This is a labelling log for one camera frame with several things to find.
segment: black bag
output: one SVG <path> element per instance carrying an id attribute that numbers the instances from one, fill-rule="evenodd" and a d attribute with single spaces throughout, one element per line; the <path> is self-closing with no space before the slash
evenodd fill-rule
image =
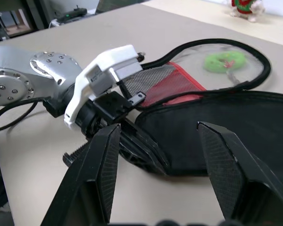
<path id="1" fill-rule="evenodd" d="M 234 79 L 228 76 L 232 72 L 216 73 L 222 82 L 211 85 L 210 81 L 216 81 L 216 78 L 204 70 L 200 62 L 204 62 L 212 52 L 232 51 L 222 49 L 224 45 L 247 55 L 248 65 L 236 70 L 242 69 L 243 73 L 234 71 Z M 201 61 L 191 66 L 193 61 L 184 58 L 191 59 L 189 57 L 197 49 L 206 56 L 196 56 Z M 143 112 L 135 124 L 157 142 L 167 157 L 170 163 L 170 167 L 165 169 L 167 175 L 207 175 L 196 131 L 197 122 L 206 121 L 235 132 L 283 182 L 283 95 L 246 91 L 260 85 L 269 76 L 271 65 L 266 57 L 233 40 L 198 40 L 177 47 L 155 62 L 144 64 L 143 69 L 125 80 L 122 90 L 127 97 L 138 91 L 147 94 L 139 107 Z M 189 78 L 194 71 L 198 72 L 198 77 Z M 212 80 L 206 84 L 204 76 Z M 149 162 L 146 170 L 156 173 L 154 168 Z"/>

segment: red mesh pocket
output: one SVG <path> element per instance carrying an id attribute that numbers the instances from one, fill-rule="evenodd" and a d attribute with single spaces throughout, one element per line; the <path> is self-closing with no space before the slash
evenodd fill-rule
<path id="1" fill-rule="evenodd" d="M 131 95 L 135 95 L 138 91 L 142 91 L 147 95 L 146 100 L 142 103 L 144 107 L 172 95 L 205 90 L 183 68 L 175 63 L 168 63 L 159 68 L 139 72 L 125 81 L 125 85 Z M 199 97 L 199 95 L 186 95 L 168 101 L 165 105 L 190 101 Z"/>

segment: beige table surface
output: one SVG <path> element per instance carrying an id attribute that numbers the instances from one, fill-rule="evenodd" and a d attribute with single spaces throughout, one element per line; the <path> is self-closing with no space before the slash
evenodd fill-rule
<path id="1" fill-rule="evenodd" d="M 143 5 L 0 44 L 66 53 L 85 67 L 100 52 L 126 44 L 146 52 L 147 61 L 152 61 L 185 42 L 217 37 L 240 40 L 263 51 L 273 62 L 274 72 L 258 89 L 283 92 L 283 56 L 278 54 L 283 46 Z M 10 111 L 0 123 L 24 110 Z M 53 119 L 41 104 L 20 124 L 0 132 L 0 166 L 17 226 L 41 223 L 67 170 L 62 154 L 83 142 L 83 135 L 68 130 L 63 119 Z M 154 224 L 166 218 L 180 224 L 214 225 L 222 220 L 209 179 L 156 178 L 120 159 L 111 222 Z"/>

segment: mesh bag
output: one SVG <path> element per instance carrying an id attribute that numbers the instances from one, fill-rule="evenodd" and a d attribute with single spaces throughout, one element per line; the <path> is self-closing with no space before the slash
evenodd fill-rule
<path id="1" fill-rule="evenodd" d="M 252 89 L 270 73 L 266 57 L 233 40 L 211 39 L 183 44 L 143 71 L 124 80 L 127 96 L 142 91 L 142 107 L 190 101 L 206 94 Z"/>

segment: green toy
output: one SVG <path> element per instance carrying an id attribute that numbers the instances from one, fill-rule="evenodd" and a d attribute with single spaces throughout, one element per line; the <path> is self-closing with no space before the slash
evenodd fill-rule
<path id="1" fill-rule="evenodd" d="M 245 55 L 238 51 L 208 55 L 204 62 L 204 68 L 209 72 L 226 73 L 229 69 L 236 70 L 245 65 Z"/>

